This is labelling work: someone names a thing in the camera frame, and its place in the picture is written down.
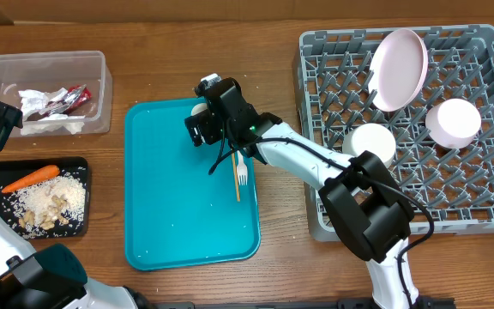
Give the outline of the wooden chopstick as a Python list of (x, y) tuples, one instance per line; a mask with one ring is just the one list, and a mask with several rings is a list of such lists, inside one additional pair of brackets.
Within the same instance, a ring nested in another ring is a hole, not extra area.
[(241, 196), (240, 196), (240, 189), (239, 189), (239, 183), (238, 183), (238, 173), (237, 173), (237, 163), (236, 163), (235, 153), (232, 153), (231, 157), (232, 157), (232, 171), (233, 171), (233, 177), (234, 177), (236, 198), (237, 198), (237, 202), (240, 203)]

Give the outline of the large white plate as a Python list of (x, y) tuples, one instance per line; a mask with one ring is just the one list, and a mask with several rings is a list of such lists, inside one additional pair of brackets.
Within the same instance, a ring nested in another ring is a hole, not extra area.
[(367, 87), (377, 92), (374, 106), (394, 112), (410, 104), (423, 86), (427, 68), (425, 44), (413, 30), (400, 28), (387, 35), (370, 62), (373, 76)]

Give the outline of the white bowl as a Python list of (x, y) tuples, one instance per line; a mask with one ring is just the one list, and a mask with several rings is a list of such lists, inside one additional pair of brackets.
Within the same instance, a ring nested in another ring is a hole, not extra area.
[(396, 151), (392, 132), (380, 124), (363, 124), (347, 133), (342, 143), (342, 153), (359, 156), (364, 151), (376, 155), (385, 167), (390, 167)]

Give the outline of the white tissue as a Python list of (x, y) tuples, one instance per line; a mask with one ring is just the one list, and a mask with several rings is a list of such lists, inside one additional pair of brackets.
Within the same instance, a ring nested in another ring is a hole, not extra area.
[(66, 88), (60, 88), (53, 93), (40, 92), (32, 89), (20, 91), (21, 111), (24, 120), (20, 134), (22, 136), (34, 136), (54, 133), (57, 130), (65, 130), (72, 135), (81, 132), (85, 125), (83, 121), (84, 116), (71, 116), (61, 113), (52, 114), (38, 121), (27, 121), (28, 116), (45, 108), (50, 101), (60, 100), (67, 92), (68, 89)]

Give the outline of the white paper cup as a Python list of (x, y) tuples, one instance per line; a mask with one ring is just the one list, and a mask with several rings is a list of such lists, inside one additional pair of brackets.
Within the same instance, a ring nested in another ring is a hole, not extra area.
[(204, 112), (207, 109), (208, 107), (206, 103), (199, 103), (192, 108), (190, 115), (195, 116), (196, 114)]

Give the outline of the white plastic fork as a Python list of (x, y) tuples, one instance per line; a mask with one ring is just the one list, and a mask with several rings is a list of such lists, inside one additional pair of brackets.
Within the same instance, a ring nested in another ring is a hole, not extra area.
[(248, 182), (248, 168), (244, 163), (244, 157), (243, 155), (238, 151), (237, 152), (237, 176), (238, 176), (238, 183), (240, 185), (247, 185)]

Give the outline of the pink bowl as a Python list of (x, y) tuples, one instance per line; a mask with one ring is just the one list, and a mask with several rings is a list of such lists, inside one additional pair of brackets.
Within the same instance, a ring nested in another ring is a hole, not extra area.
[(465, 148), (478, 134), (481, 123), (476, 106), (463, 99), (445, 100), (425, 117), (429, 136), (444, 148)]

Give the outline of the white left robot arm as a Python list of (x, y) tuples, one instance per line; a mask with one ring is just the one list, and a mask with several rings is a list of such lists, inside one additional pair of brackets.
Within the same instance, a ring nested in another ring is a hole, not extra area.
[[(0, 101), (0, 151), (22, 126), (20, 109)], [(65, 245), (36, 251), (0, 216), (0, 308), (150, 308), (141, 293), (105, 285), (87, 276)]]

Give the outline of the red snack wrapper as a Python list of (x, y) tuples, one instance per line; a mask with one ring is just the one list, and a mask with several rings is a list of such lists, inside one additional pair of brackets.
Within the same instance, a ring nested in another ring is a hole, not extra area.
[(91, 98), (86, 84), (70, 88), (60, 100), (50, 101), (45, 108), (28, 116), (27, 121), (38, 121), (52, 114), (69, 114)]

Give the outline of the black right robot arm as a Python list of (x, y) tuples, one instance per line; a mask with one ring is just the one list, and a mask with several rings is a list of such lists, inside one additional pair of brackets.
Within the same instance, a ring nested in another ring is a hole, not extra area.
[(417, 306), (407, 252), (414, 246), (408, 237), (419, 204), (375, 154), (351, 156), (312, 142), (272, 113), (258, 113), (233, 78), (205, 76), (194, 92), (204, 102), (184, 123), (195, 146), (220, 142), (229, 150), (219, 152), (217, 164), (239, 153), (316, 189), (342, 244), (367, 264), (373, 304)]

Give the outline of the orange carrot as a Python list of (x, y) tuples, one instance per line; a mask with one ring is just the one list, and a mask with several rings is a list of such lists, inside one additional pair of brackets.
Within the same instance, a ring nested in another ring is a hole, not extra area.
[(16, 180), (10, 185), (5, 186), (2, 189), (2, 193), (11, 193), (31, 185), (36, 185), (38, 183), (45, 182), (46, 180), (54, 179), (59, 175), (59, 173), (60, 173), (60, 168), (56, 165), (49, 165), (46, 167), (42, 167), (32, 173), (29, 173), (27, 176), (24, 176), (23, 178)]

